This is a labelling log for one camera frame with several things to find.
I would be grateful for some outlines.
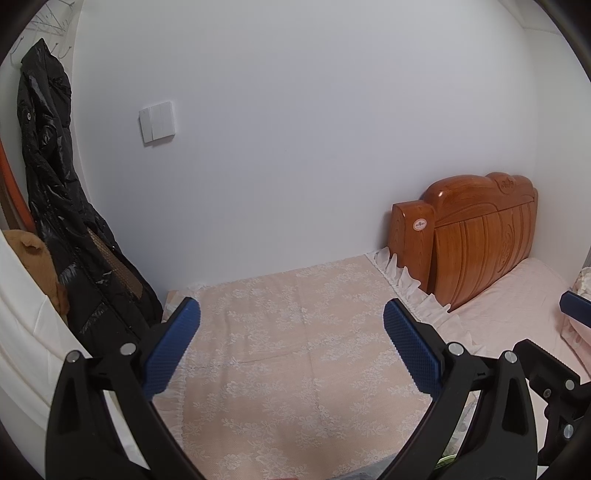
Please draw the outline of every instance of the pink bedsheet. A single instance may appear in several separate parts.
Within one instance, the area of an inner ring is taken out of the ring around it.
[[[578,357],[560,336],[568,322],[558,306],[569,285],[550,267],[536,258],[527,258],[511,272],[454,313],[462,326],[482,344],[488,356],[498,357],[517,342],[528,338],[554,355],[581,376],[589,376]],[[538,433],[544,444],[547,420],[545,402],[531,392]]]

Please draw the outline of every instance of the white ruffled trim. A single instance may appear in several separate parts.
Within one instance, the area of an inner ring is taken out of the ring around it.
[[[460,317],[449,313],[451,305],[444,307],[435,295],[427,295],[419,289],[421,283],[408,273],[408,268],[397,266],[397,256],[390,258],[388,247],[366,254],[369,261],[388,280],[396,296],[413,316],[432,325],[445,342],[459,342],[473,355],[486,355],[486,348],[477,345],[472,335],[464,330]]]

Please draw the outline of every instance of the blue rubber pad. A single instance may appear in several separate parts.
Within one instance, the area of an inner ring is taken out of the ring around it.
[[[195,299],[187,299],[182,309],[176,311],[158,345],[144,366],[144,395],[148,401],[163,392],[181,361],[185,350],[195,336],[201,322],[201,308]]]
[[[384,308],[384,328],[417,388],[437,398],[441,391],[441,362],[414,326],[416,320],[409,316],[391,300]]]
[[[560,310],[586,327],[591,328],[591,301],[568,291],[560,297]]]

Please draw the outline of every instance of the mattress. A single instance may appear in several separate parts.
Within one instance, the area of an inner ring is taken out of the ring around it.
[[[384,331],[386,302],[401,298],[444,339],[478,350],[458,316],[418,286],[385,249],[172,293],[165,315],[194,296],[202,323],[154,403],[213,480],[328,479],[391,457],[431,398]]]
[[[578,357],[560,336],[568,320],[558,303],[569,285],[536,258],[527,258],[474,299],[454,312],[475,342],[497,358],[517,342],[530,339],[589,381]],[[531,391],[538,447],[544,444],[546,403]]]

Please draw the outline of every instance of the round sticker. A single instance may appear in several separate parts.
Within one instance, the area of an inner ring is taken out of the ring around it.
[[[421,230],[425,230],[426,226],[427,226],[427,221],[424,218],[419,218],[419,220],[414,222],[413,228],[417,232],[420,232]]]

